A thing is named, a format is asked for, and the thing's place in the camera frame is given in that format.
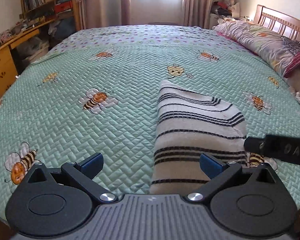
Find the desk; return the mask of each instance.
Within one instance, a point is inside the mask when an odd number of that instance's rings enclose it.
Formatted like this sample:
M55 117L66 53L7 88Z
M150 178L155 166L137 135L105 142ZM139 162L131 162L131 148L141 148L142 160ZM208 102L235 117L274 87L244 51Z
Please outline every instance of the desk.
M7 41L0 47L0 98L9 89L9 87L15 82L18 75L16 66L11 56L10 50L16 48L21 43L29 40L31 37L39 34L39 29L54 20L42 23L30 30L20 33L15 38Z

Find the silver bolt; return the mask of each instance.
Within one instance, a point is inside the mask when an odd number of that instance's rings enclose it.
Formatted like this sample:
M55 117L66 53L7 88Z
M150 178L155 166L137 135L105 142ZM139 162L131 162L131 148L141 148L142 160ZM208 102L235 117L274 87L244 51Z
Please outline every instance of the silver bolt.
M103 193L100 195L100 199L106 202L113 201L115 199L115 195L112 193Z
M199 201L203 199L203 195L200 193L190 193L187 198L191 201Z

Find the row of books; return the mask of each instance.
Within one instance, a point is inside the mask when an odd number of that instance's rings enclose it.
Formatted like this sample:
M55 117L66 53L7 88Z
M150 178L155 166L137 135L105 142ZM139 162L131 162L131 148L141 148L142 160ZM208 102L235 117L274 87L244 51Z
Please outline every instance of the row of books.
M25 11L28 12L45 3L45 0L24 0Z

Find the gray gripper base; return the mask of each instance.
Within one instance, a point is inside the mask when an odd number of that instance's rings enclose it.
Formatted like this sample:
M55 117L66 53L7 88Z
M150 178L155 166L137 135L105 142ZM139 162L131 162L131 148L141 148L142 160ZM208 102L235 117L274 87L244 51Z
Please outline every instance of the gray gripper base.
M29 240L16 235L12 240ZM125 195L114 204L99 206L83 227L57 240L240 240L222 229L207 208L179 195ZM288 235L272 239L291 240Z

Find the pink curtain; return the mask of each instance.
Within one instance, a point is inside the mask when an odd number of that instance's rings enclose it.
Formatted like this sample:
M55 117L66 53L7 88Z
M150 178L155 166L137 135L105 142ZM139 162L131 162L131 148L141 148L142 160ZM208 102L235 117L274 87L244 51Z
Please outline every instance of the pink curtain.
M185 26L209 28L212 0L183 0Z
M87 28L130 24L130 0L86 0Z

